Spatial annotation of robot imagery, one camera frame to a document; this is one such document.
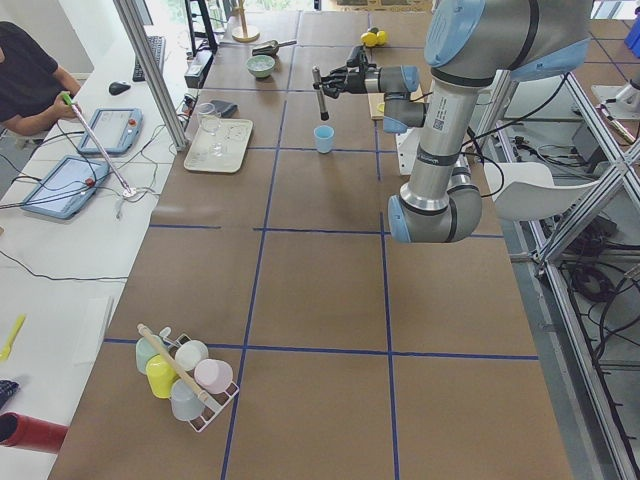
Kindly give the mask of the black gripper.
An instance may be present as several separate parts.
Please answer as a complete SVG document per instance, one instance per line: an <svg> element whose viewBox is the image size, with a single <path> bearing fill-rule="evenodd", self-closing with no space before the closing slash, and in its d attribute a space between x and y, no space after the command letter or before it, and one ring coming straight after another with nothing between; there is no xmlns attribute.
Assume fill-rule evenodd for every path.
<svg viewBox="0 0 640 480"><path fill-rule="evenodd" d="M352 49L346 64L333 69L319 81L321 91L334 99L341 93L366 94L366 78L370 70L365 47L362 45Z"/></svg>

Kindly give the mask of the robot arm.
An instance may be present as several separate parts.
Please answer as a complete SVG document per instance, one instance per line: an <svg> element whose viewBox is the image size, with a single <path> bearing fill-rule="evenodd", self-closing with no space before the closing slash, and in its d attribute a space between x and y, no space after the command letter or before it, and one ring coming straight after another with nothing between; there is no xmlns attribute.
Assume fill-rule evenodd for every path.
<svg viewBox="0 0 640 480"><path fill-rule="evenodd" d="M441 2L424 47L432 77L427 103L410 98L419 83L417 67L377 66L361 46L327 75L312 70L318 98L380 93L384 130L419 134L409 179L388 200L396 241L452 243L476 230L483 202L461 153L481 91L499 72L529 81L581 66L591 13L589 1Z"/></svg>
<svg viewBox="0 0 640 480"><path fill-rule="evenodd" d="M411 100L420 86L419 80L419 69L413 65L376 67L365 74L366 92L383 94L385 132L402 134L409 128L424 126L426 104Z"/></svg>

